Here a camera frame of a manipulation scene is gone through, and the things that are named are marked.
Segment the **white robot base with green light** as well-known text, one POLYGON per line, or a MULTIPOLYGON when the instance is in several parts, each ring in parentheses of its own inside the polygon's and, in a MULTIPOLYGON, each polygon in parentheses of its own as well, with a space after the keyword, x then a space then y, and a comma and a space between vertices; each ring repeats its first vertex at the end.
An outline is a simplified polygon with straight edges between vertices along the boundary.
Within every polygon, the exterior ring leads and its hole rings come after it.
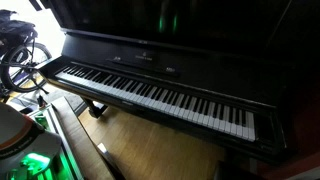
POLYGON ((59 153, 61 137, 5 103, 0 103, 0 178, 30 180, 59 153))

